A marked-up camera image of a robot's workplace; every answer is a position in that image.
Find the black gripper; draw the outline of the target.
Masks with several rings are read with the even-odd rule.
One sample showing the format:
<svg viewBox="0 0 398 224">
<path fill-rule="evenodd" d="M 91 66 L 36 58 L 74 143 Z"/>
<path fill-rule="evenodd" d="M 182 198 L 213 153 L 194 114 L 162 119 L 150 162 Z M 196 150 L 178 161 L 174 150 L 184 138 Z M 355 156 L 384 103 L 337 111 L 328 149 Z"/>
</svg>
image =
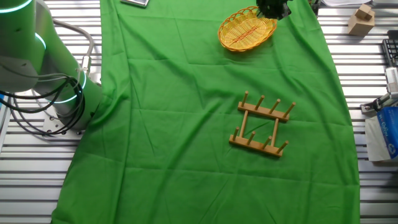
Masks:
<svg viewBox="0 0 398 224">
<path fill-rule="evenodd" d="M 256 0 L 258 6 L 257 17 L 273 18 L 275 11 L 275 18 L 281 20 L 289 15 L 292 11 L 289 8 L 284 8 L 290 0 Z"/>
</svg>

